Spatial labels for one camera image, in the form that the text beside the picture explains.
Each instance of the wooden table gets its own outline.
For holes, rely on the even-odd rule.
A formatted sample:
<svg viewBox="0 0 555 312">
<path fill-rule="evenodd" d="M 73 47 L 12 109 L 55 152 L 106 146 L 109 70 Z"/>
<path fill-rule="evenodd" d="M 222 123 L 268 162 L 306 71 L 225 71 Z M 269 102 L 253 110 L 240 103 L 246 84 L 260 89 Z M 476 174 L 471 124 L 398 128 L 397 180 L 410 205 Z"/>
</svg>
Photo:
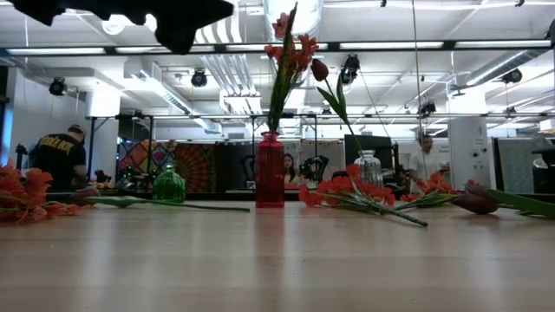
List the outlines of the wooden table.
<svg viewBox="0 0 555 312">
<path fill-rule="evenodd" d="M 423 229 L 302 207 L 0 226 L 0 311 L 555 311 L 555 222 L 411 212 Z"/>
</svg>

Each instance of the red vase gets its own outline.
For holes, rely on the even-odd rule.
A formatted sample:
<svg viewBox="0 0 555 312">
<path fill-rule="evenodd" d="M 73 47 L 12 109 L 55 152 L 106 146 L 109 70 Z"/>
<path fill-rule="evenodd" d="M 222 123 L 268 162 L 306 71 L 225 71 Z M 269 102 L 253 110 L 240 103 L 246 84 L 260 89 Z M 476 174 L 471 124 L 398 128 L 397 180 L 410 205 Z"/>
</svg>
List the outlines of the red vase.
<svg viewBox="0 0 555 312">
<path fill-rule="evenodd" d="M 279 133 L 262 133 L 257 144 L 257 208 L 284 208 L 284 143 Z"/>
</svg>

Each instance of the glass bottle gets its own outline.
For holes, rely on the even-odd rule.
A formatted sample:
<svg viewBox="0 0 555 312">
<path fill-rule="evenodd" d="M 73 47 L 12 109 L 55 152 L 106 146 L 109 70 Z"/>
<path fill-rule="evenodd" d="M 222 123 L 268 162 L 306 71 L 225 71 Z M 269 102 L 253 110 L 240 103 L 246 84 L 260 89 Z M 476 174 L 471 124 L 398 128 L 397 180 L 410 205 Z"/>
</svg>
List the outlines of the glass bottle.
<svg viewBox="0 0 555 312">
<path fill-rule="evenodd" d="M 362 181 L 383 187 L 382 162 L 374 157 L 375 151 L 361 151 L 358 154 L 361 157 L 355 160 L 355 165 L 361 168 Z"/>
<path fill-rule="evenodd" d="M 284 143 L 279 133 L 262 133 L 257 144 L 257 208 L 283 208 L 285 204 Z"/>
<path fill-rule="evenodd" d="M 168 165 L 154 180 L 153 199 L 180 203 L 185 200 L 186 182 Z"/>
</svg>

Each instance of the white pillar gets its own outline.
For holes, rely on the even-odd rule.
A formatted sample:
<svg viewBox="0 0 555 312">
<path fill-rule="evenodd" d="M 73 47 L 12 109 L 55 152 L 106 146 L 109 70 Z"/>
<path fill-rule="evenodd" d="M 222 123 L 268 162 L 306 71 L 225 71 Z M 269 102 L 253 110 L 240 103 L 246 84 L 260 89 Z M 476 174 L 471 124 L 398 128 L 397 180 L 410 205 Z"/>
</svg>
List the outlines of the white pillar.
<svg viewBox="0 0 555 312">
<path fill-rule="evenodd" d="M 99 84 L 93 92 L 87 94 L 89 116 L 114 116 L 120 112 L 121 93 L 108 85 Z M 91 177 L 95 171 L 103 170 L 108 176 L 115 176 L 115 157 L 120 122 L 100 118 L 96 121 L 95 141 L 93 144 L 93 161 Z"/>
<path fill-rule="evenodd" d="M 447 109 L 450 113 L 486 113 L 486 96 L 482 90 L 472 88 L 463 92 L 466 94 L 449 99 Z M 452 118 L 448 130 L 453 188 L 463 190 L 469 179 L 489 186 L 492 148 L 487 142 L 486 118 Z"/>
</svg>

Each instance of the wall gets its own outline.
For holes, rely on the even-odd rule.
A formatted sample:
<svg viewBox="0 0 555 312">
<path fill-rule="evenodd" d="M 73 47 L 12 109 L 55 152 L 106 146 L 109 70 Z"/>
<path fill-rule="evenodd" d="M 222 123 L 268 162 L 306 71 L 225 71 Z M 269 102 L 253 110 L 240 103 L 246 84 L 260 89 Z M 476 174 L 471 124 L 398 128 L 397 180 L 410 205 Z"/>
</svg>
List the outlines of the wall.
<svg viewBox="0 0 555 312">
<path fill-rule="evenodd" d="M 2 163 L 16 160 L 17 144 L 29 148 L 43 135 L 65 133 L 69 126 L 78 124 L 90 128 L 85 120 L 87 105 L 75 97 L 56 97 L 48 87 L 23 76 L 18 68 L 11 68 L 3 129 Z"/>
</svg>

